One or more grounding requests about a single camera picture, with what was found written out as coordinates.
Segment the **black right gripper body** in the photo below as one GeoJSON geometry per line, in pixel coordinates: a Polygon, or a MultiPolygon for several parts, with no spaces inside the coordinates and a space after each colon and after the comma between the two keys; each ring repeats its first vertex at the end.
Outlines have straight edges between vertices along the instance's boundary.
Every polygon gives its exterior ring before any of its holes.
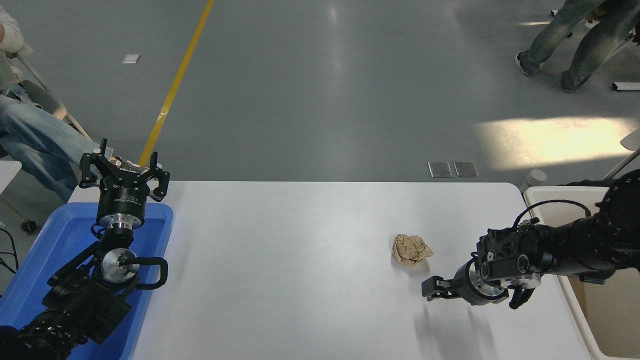
{"type": "Polygon", "coordinates": [[[488,305],[496,300],[496,287],[483,280],[473,259],[455,272],[452,286],[458,296],[473,306],[488,305]]]}

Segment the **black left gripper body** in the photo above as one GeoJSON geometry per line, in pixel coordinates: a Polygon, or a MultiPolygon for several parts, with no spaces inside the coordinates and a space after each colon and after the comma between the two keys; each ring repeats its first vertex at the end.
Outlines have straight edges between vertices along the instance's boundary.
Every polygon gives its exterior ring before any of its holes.
{"type": "Polygon", "coordinates": [[[147,196],[150,194],[148,178],[114,167],[101,166],[98,171],[101,175],[98,218],[118,214],[144,218],[147,196]]]}

